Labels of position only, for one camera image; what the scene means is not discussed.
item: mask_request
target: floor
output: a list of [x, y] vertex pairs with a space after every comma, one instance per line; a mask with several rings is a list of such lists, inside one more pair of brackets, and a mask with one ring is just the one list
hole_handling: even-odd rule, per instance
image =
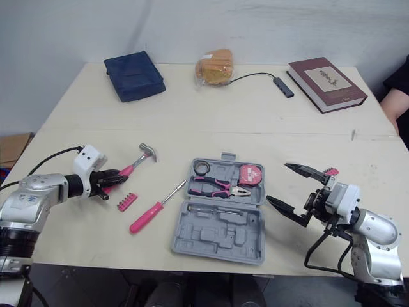
[[[129, 284], [160, 281], [179, 272], [128, 271], [34, 264], [30, 274], [50, 307], [123, 306]], [[344, 278], [255, 277], [268, 307], [360, 306], [354, 300], [355, 284]], [[41, 307], [35, 297], [34, 307]]]

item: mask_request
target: bread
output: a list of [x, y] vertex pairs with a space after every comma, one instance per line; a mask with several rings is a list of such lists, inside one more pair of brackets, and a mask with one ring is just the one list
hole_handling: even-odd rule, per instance
[[207, 52], [196, 63], [196, 77], [205, 84], [226, 84], [233, 74], [233, 55], [229, 49]]

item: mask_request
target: table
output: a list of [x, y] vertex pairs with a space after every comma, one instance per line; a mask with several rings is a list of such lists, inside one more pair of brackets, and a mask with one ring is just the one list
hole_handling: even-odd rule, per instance
[[[295, 206], [297, 214], [303, 212], [309, 193], [321, 185], [283, 164], [297, 162], [317, 169], [335, 166], [340, 171], [339, 181], [361, 187], [362, 207], [393, 216], [403, 236], [409, 236], [405, 223], [409, 155], [355, 68], [341, 70], [369, 98], [362, 106], [324, 115], [286, 76], [285, 66], [238, 66], [236, 73], [272, 72], [294, 91], [291, 99], [286, 99], [265, 76], [249, 77], [225, 88], [196, 88], [193, 65], [158, 65], [158, 69], [167, 91], [122, 104], [104, 66], [85, 65], [14, 167], [8, 181], [23, 177], [46, 155], [84, 143], [91, 143], [108, 156], [104, 168], [121, 169], [135, 160], [141, 154], [139, 143], [153, 146], [158, 153], [158, 163], [142, 163], [109, 201], [74, 198], [53, 207], [36, 245], [35, 262], [330, 275], [303, 265], [306, 251], [323, 232], [322, 225], [312, 220], [303, 228], [268, 204], [262, 206], [266, 242], [265, 261], [260, 266], [173, 253], [171, 239], [183, 193], [170, 199], [141, 233], [129, 234], [129, 225], [186, 177], [192, 159], [218, 159], [221, 152], [234, 152], [238, 161], [264, 165], [267, 193]], [[68, 153], [55, 158], [40, 171], [71, 173], [74, 157], [74, 153]], [[1, 199], [10, 191], [2, 192]], [[117, 202], [131, 191], [139, 195], [138, 200], [125, 213], [119, 212]], [[313, 263], [335, 266], [346, 245], [342, 239], [329, 238], [312, 257]], [[401, 241], [399, 255], [404, 264], [409, 263], [406, 240]], [[344, 269], [350, 271], [349, 261], [345, 261]], [[408, 273], [404, 266], [404, 276]]]

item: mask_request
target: pink bit holder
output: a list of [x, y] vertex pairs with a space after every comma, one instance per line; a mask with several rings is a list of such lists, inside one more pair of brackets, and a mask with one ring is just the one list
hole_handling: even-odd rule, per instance
[[124, 212], [130, 206], [130, 204], [133, 203], [137, 198], [138, 195], [134, 193], [129, 193], [127, 197], [125, 197], [117, 204], [118, 210]]

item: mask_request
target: red hardcover book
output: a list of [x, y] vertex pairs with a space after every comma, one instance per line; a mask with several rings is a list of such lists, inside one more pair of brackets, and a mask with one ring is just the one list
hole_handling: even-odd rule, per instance
[[321, 113], [364, 103], [367, 95], [326, 58], [289, 63], [287, 73]]

